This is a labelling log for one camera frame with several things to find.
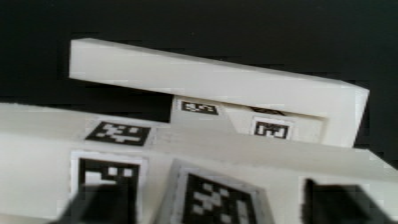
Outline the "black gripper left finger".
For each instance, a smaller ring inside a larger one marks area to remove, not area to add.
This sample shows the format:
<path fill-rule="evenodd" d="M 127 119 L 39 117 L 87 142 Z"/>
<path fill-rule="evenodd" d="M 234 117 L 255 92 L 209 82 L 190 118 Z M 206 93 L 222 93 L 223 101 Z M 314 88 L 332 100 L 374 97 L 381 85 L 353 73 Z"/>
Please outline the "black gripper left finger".
<path fill-rule="evenodd" d="M 81 186 L 58 218 L 47 224 L 136 224 L 127 188 Z"/>

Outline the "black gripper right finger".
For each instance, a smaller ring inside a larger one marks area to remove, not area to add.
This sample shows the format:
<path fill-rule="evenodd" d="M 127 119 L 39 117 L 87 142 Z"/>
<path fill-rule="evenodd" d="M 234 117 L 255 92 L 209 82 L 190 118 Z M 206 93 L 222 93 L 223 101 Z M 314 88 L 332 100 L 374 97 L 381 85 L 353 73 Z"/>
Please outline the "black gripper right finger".
<path fill-rule="evenodd" d="M 302 224 L 394 224 L 358 185 L 303 184 Z"/>

